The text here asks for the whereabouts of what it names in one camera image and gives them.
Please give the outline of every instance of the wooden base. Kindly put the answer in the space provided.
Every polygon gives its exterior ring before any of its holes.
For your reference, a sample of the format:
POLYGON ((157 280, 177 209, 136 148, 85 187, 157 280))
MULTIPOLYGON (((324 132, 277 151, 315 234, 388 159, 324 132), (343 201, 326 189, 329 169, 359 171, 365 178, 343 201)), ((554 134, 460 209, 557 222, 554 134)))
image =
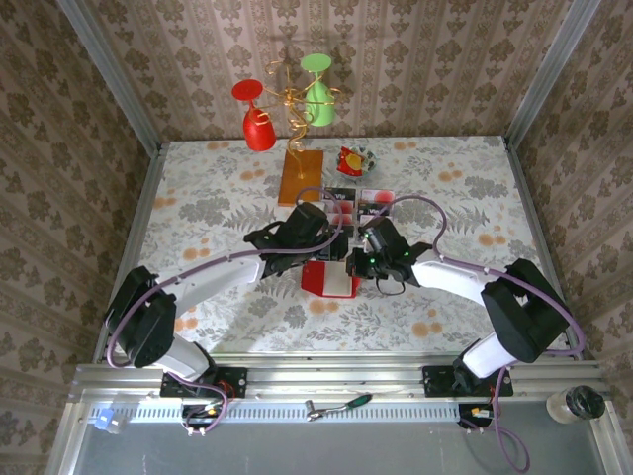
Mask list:
MULTIPOLYGON (((295 206, 299 192, 307 186, 320 186, 323 168, 323 150, 304 150, 298 152, 304 177, 299 177, 299 163, 286 152, 284 172, 279 187, 279 206, 295 206)), ((307 191, 301 197, 303 201, 320 201, 318 191, 307 191)))

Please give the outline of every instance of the floral tablecloth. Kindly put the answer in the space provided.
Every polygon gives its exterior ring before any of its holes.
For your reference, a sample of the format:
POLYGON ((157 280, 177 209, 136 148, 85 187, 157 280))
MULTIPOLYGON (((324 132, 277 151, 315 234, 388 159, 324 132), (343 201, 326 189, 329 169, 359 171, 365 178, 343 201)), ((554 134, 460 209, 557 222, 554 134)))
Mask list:
MULTIPOLYGON (((256 153, 244 141, 173 142, 155 197, 140 263, 173 268, 228 250, 288 216, 277 207, 285 142, 256 153)), ((532 234, 499 137, 314 139, 324 151, 323 185, 421 193, 447 212, 447 255, 503 267, 535 262, 532 234), (363 182, 335 172, 342 145, 365 145, 378 166, 363 182)), ((432 242, 439 219, 420 202, 397 206, 409 243, 432 242)), ((212 351, 461 351, 488 334, 484 308, 437 290, 382 296, 364 282, 357 298, 323 299, 300 288, 301 269, 233 288, 189 309, 176 330, 212 351)))

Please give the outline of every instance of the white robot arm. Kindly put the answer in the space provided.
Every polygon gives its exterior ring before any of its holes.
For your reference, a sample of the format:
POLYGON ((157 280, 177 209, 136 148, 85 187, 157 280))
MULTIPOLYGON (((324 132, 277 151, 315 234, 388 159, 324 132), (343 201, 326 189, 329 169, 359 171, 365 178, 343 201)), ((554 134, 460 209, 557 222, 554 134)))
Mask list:
MULTIPOLYGON (((303 203, 287 222, 274 223, 247 235, 241 249, 226 254, 266 249, 261 255, 233 260, 214 255, 209 260, 219 260, 217 265, 204 268, 205 262, 196 262, 191 268, 176 269, 171 275, 153 275, 144 267, 137 268, 122 285, 106 323, 113 332, 123 314, 147 289, 161 281, 174 280, 138 309, 138 315, 128 321, 118 343, 136 367, 155 363, 186 380, 198 380, 215 369, 213 359, 197 343, 173 333, 175 318, 228 288, 257 282, 305 264, 316 254, 301 253, 301 249, 327 239, 328 235, 320 232, 326 223, 321 210, 303 203), (275 227, 277 231, 273 234, 271 229, 275 227), (275 252, 282 248, 297 252, 275 252), (184 280, 173 278, 197 267, 203 270, 184 280)), ((495 331, 467 348, 454 364, 456 381, 467 389, 516 360, 534 361, 567 326, 567 322, 540 299, 499 282, 501 279, 443 262, 430 251, 429 244, 409 246, 387 218, 375 218, 362 232, 367 243, 365 249, 354 248, 346 259, 350 276, 394 278, 403 285, 441 289, 486 307, 495 331), (519 303, 516 297, 527 297, 524 299, 527 302, 519 303)), ((347 250, 347 238, 341 236, 327 250, 328 257, 342 258, 347 250)), ((507 269, 508 273, 514 272, 558 299, 531 262, 519 259, 507 269)))

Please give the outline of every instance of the patterned wallpaper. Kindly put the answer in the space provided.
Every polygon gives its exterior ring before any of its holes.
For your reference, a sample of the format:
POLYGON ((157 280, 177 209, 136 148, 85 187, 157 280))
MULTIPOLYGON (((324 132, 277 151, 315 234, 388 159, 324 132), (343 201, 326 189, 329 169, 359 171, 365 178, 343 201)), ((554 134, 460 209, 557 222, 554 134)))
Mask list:
POLYGON ((519 156, 633 448, 633 2, 602 0, 519 156))
MULTIPOLYGON (((84 0, 164 141, 242 137, 230 95, 272 60, 333 57, 319 136, 503 135, 571 0, 84 0)), ((277 134, 287 136, 285 111, 277 134)))
POLYGON ((0 2, 0 472, 43 473, 147 157, 53 1, 0 2))

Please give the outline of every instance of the glass jar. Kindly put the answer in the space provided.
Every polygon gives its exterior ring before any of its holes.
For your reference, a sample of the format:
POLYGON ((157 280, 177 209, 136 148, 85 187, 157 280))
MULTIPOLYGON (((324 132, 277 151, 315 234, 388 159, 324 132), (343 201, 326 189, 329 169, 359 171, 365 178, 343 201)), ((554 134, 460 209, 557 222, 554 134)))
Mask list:
POLYGON ((589 386, 576 386, 547 398, 547 412, 561 424, 597 419, 604 414, 604 399, 589 386))

